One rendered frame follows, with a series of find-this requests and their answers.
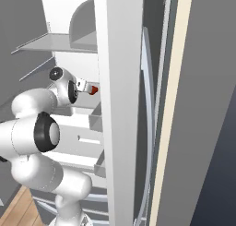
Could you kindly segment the white fridge drawer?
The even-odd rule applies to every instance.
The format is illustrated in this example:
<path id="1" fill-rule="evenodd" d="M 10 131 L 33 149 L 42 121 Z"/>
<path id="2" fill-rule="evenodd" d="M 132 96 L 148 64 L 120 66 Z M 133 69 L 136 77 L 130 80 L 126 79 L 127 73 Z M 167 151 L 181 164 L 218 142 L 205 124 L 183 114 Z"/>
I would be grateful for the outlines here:
<path id="1" fill-rule="evenodd" d="M 53 114 L 59 124 L 60 141 L 57 147 L 45 153 L 45 156 L 64 165 L 71 165 L 92 172 L 103 151 L 101 132 L 89 128 L 87 114 L 64 116 Z"/>

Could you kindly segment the white fridge door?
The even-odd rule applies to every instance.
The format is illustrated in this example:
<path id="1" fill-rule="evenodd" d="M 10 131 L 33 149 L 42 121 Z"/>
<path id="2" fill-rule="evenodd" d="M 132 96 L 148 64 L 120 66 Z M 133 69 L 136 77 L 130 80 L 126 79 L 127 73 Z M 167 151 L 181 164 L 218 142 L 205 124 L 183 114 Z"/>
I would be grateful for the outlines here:
<path id="1" fill-rule="evenodd" d="M 94 0 L 109 221 L 133 226 L 143 0 Z"/>

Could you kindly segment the grey fridge door bin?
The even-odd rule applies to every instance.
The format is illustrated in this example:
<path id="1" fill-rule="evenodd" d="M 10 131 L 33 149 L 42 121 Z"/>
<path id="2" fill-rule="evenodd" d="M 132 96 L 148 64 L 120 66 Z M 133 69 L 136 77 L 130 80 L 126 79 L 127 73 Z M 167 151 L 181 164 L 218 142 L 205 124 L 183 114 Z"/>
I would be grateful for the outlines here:
<path id="1" fill-rule="evenodd" d="M 101 152 L 97 162 L 94 164 L 94 173 L 99 177 L 106 177 L 104 151 Z"/>
<path id="2" fill-rule="evenodd" d="M 88 116 L 89 129 L 93 131 L 102 131 L 101 105 L 98 104 L 94 111 Z"/>

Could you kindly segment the clear glass fridge shelf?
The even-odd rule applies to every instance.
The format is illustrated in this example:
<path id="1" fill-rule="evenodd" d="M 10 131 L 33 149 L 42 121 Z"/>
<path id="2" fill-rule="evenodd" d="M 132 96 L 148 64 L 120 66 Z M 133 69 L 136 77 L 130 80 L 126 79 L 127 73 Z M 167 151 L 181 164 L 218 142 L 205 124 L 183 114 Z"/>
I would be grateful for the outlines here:
<path id="1" fill-rule="evenodd" d="M 45 62 L 43 62 L 42 64 L 38 65 L 37 67 L 35 67 L 33 70 L 31 70 L 28 74 L 26 74 L 25 76 L 23 76 L 19 81 L 23 81 L 25 79 L 27 79 L 28 77 L 31 77 L 39 72 L 48 70 L 52 67 L 54 67 L 56 65 L 55 62 L 55 58 L 52 56 L 50 57 L 48 60 L 46 60 Z"/>
<path id="2" fill-rule="evenodd" d="M 68 34 L 47 33 L 39 38 L 21 44 L 12 52 L 12 54 L 19 51 L 95 54 L 97 52 L 96 33 L 92 32 L 89 35 L 75 40 L 74 42 L 70 41 Z"/>

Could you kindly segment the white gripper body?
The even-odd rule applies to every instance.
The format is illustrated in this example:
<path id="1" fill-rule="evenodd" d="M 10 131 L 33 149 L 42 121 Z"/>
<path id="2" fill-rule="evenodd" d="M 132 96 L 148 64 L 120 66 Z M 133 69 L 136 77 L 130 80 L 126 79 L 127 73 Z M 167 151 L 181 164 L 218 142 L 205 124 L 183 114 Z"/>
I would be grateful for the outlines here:
<path id="1" fill-rule="evenodd" d="M 86 93 L 91 93 L 91 91 L 92 91 L 92 86 L 87 81 L 85 82 L 83 91 Z"/>

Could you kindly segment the grey cabinet side panel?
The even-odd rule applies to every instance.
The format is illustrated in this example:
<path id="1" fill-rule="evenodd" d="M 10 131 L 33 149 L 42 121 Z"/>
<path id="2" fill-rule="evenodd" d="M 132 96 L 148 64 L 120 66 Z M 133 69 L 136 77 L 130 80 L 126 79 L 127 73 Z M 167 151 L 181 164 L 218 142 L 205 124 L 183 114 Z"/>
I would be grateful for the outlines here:
<path id="1" fill-rule="evenodd" d="M 236 226 L 236 0 L 178 0 L 148 226 Z"/>

